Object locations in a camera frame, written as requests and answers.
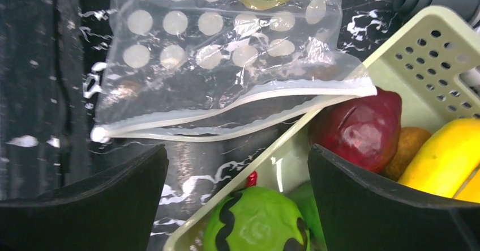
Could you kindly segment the yellow fake banana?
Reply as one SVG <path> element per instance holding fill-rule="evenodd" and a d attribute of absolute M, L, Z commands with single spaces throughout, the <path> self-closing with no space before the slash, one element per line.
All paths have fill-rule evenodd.
<path fill-rule="evenodd" d="M 479 166 L 479 119 L 453 120 L 419 149 L 398 183 L 453 198 Z"/>

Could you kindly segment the brown fake potato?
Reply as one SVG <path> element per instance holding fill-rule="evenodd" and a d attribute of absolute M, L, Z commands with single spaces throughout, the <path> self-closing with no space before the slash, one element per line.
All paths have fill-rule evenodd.
<path fill-rule="evenodd" d="M 398 181 L 419 149 L 431 136 L 429 131 L 420 127 L 403 127 L 400 131 L 397 152 L 380 175 Z"/>

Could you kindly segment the dark red fake fruit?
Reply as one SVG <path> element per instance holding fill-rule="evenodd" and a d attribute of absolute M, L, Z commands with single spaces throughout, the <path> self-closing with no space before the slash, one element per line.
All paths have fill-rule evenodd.
<path fill-rule="evenodd" d="M 310 123 L 309 142 L 379 173 L 397 152 L 401 114 L 400 95 L 378 88 L 375 96 L 351 99 L 323 109 Z"/>

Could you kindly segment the green fake pepper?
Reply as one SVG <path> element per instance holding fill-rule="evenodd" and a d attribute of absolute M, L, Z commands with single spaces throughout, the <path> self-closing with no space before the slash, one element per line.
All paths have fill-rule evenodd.
<path fill-rule="evenodd" d="M 312 250 L 327 250 L 311 182 L 305 182 L 286 195 L 294 201 L 310 230 Z"/>

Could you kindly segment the clear zip top bag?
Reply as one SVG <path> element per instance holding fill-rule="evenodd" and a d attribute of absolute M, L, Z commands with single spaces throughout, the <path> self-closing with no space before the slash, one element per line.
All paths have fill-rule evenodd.
<path fill-rule="evenodd" d="M 337 50 L 341 0 L 111 0 L 91 139 L 221 141 L 376 94 Z"/>

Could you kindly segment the red fake chili pepper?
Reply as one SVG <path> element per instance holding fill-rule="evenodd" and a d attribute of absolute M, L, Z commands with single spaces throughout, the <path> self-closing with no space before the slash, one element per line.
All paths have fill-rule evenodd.
<path fill-rule="evenodd" d="M 246 187 L 248 188 L 251 186 L 256 186 L 257 179 L 258 179 L 258 174 L 256 171 L 253 171 L 252 173 L 250 173 L 249 176 L 247 177 Z"/>

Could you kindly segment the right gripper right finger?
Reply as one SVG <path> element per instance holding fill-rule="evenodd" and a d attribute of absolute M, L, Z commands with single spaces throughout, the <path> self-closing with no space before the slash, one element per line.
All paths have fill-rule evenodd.
<path fill-rule="evenodd" d="M 320 145 L 307 163 L 328 250 L 479 249 L 479 204 L 403 186 Z"/>

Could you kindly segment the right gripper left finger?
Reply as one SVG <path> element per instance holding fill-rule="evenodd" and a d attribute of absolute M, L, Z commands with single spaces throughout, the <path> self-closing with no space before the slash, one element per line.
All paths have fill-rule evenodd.
<path fill-rule="evenodd" d="M 1 202 L 2 250 L 146 250 L 168 170 L 163 145 L 34 198 Z"/>

